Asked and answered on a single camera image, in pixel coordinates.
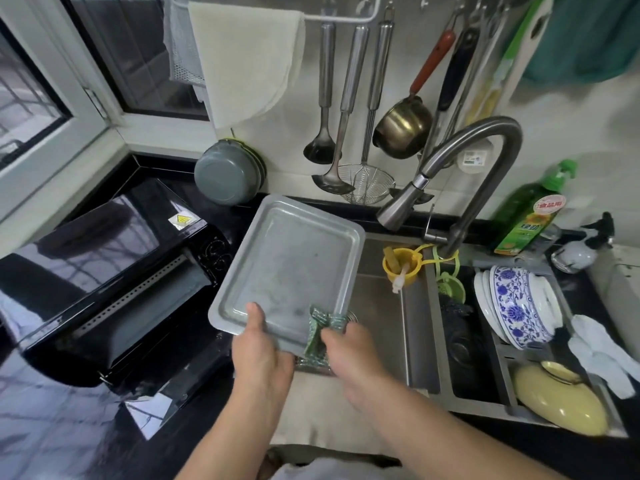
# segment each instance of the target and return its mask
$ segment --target yellow pot lid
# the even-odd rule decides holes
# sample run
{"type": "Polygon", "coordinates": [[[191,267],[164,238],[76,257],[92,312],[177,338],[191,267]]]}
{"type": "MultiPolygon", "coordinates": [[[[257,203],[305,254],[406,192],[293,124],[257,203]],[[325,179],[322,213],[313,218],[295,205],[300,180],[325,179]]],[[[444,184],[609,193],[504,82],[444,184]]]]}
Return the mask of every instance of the yellow pot lid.
{"type": "Polygon", "coordinates": [[[526,407],[561,428],[587,436],[601,436],[609,430],[602,402],[585,384],[562,382],[536,364],[517,369],[513,386],[526,407]]]}

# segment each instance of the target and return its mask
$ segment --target person's left hand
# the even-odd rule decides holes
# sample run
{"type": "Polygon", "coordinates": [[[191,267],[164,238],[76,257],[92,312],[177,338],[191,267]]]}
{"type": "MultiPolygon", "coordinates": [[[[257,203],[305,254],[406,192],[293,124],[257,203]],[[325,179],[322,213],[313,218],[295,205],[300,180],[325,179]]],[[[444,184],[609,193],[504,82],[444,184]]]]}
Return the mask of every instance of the person's left hand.
{"type": "Polygon", "coordinates": [[[293,379],[294,357],[276,350],[264,331],[264,312],[257,303],[247,303],[249,315],[244,332],[234,337],[231,356],[236,368],[236,387],[263,395],[283,407],[293,379]]]}

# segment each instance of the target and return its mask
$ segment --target red handle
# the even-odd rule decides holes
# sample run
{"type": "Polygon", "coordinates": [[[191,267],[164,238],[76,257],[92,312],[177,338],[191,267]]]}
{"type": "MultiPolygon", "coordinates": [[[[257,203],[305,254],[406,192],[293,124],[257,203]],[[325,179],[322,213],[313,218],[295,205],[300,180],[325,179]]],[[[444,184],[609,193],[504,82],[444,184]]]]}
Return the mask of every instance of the red handle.
{"type": "Polygon", "coordinates": [[[445,30],[438,43],[433,48],[429,57],[425,61],[422,69],[418,72],[418,75],[413,80],[411,87],[409,88],[409,94],[416,94],[420,89],[424,86],[424,83],[427,82],[427,79],[433,74],[433,71],[436,70],[436,67],[442,60],[444,56],[447,55],[449,49],[452,48],[453,42],[456,41],[456,33],[453,30],[445,30]]]}

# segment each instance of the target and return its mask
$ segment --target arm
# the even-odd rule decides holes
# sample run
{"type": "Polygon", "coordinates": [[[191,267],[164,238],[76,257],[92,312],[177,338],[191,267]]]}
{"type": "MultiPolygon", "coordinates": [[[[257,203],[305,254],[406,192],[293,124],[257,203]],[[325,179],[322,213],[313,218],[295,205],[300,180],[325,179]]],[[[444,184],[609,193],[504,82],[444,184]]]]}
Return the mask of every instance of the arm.
{"type": "Polygon", "coordinates": [[[393,379],[362,325],[349,323],[344,335],[325,329],[322,339],[348,400],[372,422],[404,466],[422,480],[564,478],[393,379]]]}
{"type": "Polygon", "coordinates": [[[255,480],[293,378],[293,355],[276,351],[264,313],[249,303],[244,332],[234,338],[231,397],[176,480],[255,480]]]}

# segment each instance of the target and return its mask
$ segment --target small saucepan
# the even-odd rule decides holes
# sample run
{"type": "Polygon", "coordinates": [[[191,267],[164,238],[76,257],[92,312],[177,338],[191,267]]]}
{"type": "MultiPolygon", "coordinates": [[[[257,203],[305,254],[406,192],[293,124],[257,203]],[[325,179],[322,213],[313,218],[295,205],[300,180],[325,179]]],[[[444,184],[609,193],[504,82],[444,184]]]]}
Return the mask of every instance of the small saucepan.
{"type": "Polygon", "coordinates": [[[400,160],[410,158],[427,142],[433,117],[416,94],[443,60],[455,40],[456,33],[452,29],[447,28],[443,31],[409,88],[409,96],[389,109],[373,131],[373,144],[390,157],[400,160]]]}

